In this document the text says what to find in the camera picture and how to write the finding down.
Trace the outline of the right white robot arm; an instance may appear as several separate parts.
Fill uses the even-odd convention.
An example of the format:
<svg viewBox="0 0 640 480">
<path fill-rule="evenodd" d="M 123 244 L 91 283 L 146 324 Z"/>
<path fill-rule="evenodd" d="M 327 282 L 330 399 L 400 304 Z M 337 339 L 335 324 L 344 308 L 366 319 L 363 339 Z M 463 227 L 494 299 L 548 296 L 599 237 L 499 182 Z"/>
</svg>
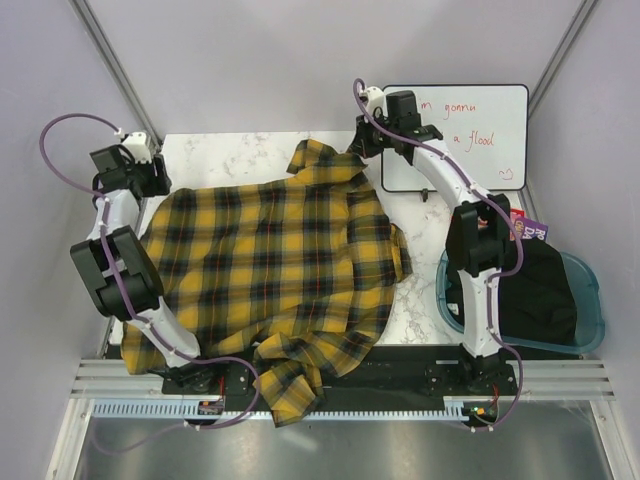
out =
<svg viewBox="0 0 640 480">
<path fill-rule="evenodd" d="M 458 271 L 464 333 L 458 381 L 467 392 L 483 392 L 494 381 L 502 348 L 498 315 L 499 278 L 510 245 L 510 203 L 475 182 L 454 159 L 443 134 L 424 125 L 413 92 L 387 94 L 354 81 L 361 114 L 348 151 L 372 158 L 390 150 L 422 174 L 451 211 L 445 241 L 449 265 Z"/>
</svg>

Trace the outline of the yellow plaid flannel shirt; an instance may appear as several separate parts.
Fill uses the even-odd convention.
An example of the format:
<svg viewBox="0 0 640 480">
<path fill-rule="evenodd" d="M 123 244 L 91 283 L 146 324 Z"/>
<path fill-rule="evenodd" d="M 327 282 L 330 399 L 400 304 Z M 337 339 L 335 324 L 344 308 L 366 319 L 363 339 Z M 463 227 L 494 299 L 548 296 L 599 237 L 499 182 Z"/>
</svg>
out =
<svg viewBox="0 0 640 480">
<path fill-rule="evenodd" d="M 142 245 L 164 298 L 206 358 L 252 349 L 276 426 L 323 401 L 324 376 L 358 367 L 410 276 L 403 231 L 351 152 L 300 142 L 287 177 L 180 189 Z"/>
</svg>

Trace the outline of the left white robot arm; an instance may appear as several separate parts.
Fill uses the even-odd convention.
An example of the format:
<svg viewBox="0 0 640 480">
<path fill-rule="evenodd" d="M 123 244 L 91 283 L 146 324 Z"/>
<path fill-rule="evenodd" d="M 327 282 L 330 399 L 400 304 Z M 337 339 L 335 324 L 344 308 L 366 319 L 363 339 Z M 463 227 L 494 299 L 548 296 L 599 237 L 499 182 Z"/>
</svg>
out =
<svg viewBox="0 0 640 480">
<path fill-rule="evenodd" d="M 146 198 L 169 193 L 161 154 L 115 144 L 90 154 L 97 168 L 96 220 L 71 259 L 97 310 L 138 330 L 164 357 L 168 369 L 200 356 L 194 334 L 182 327 L 164 299 L 156 267 L 134 228 Z"/>
</svg>

